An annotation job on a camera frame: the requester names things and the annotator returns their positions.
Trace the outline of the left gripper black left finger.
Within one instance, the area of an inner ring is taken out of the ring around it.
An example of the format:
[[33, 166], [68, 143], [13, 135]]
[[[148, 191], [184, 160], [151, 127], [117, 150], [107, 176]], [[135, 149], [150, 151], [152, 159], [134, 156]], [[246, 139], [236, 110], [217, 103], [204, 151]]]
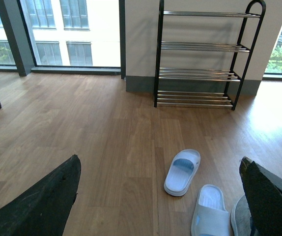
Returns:
[[81, 162], [71, 156], [0, 209], [0, 236], [61, 236], [77, 197]]

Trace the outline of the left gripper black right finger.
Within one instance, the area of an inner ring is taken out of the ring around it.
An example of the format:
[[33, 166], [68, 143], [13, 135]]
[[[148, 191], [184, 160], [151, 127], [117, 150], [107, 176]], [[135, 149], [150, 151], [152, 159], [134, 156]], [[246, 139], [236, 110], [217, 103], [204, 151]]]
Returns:
[[243, 157], [239, 167], [253, 224], [261, 236], [282, 236], [282, 178]]

